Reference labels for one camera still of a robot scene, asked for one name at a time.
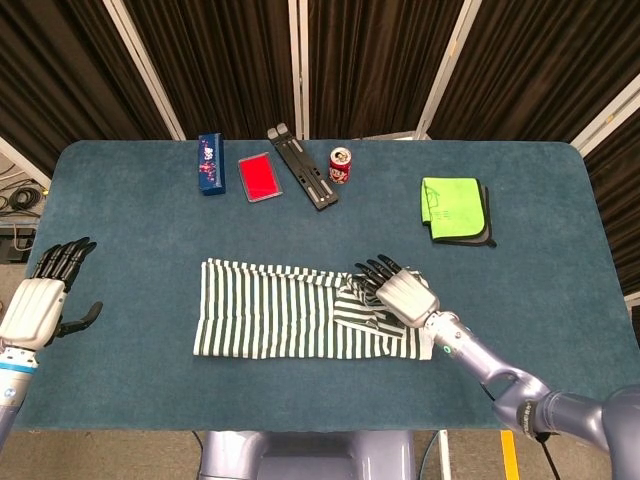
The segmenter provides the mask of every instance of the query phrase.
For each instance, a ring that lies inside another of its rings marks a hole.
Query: brown curtain
[[[570,142],[638,73],[636,1],[485,1],[429,134]]]
[[[45,173],[80,139],[169,138],[102,1],[0,3],[0,134]]]
[[[126,0],[187,138],[295,117],[287,0]]]
[[[640,110],[585,159],[625,294],[640,290]]]
[[[310,0],[313,138],[415,130],[461,0]]]

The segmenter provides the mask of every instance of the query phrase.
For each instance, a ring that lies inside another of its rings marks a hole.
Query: striped cloth
[[[356,276],[282,265],[202,263],[194,355],[429,360],[433,340],[362,291]]]

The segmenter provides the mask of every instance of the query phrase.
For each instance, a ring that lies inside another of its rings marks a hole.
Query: red notebook
[[[240,177],[250,202],[259,202],[282,194],[268,153],[238,161]]]

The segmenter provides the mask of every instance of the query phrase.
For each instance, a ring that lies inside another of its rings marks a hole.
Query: blue table
[[[497,425],[480,387],[437,351],[382,358],[192,355],[208,257],[353,271],[384,252],[421,270],[444,308],[549,385],[602,398],[640,355],[583,161],[560,143],[311,141],[325,168],[353,152],[340,201],[316,212],[267,141],[225,142],[227,193],[198,192],[197,142],[83,141],[60,157],[30,266],[50,245],[98,242],[65,306],[87,331],[40,355],[22,428],[332,431]],[[246,201],[236,162],[272,156],[284,195]],[[496,249],[436,245],[423,176],[490,190]]]

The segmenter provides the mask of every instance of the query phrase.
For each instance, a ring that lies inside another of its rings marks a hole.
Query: gray robotic arm
[[[498,357],[452,312],[440,311],[438,297],[408,270],[380,255],[369,260],[361,284],[403,323],[425,328],[452,360],[482,385],[498,379],[509,386],[493,401],[498,419],[535,438],[568,434],[609,452],[614,480],[640,479],[640,385],[625,387],[604,402],[552,391],[543,381]]]

